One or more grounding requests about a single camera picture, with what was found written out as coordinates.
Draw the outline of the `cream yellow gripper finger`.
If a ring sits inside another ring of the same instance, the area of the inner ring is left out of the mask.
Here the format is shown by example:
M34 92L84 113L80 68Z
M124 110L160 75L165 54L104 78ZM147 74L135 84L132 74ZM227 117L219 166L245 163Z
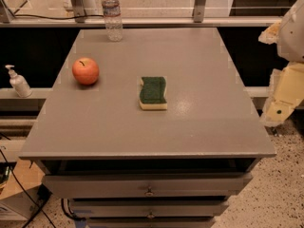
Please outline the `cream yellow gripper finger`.
M274 69L268 98L260 121L265 126L283 124L304 100L304 64L290 62L282 70Z

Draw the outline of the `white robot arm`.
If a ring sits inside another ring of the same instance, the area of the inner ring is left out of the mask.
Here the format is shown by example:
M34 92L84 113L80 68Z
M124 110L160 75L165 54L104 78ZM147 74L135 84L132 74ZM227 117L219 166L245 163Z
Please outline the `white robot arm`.
M288 61L283 69L273 70L260 117L265 126L276 127L304 100L304 0L297 0L279 22L262 31L258 41L276 43L278 56Z

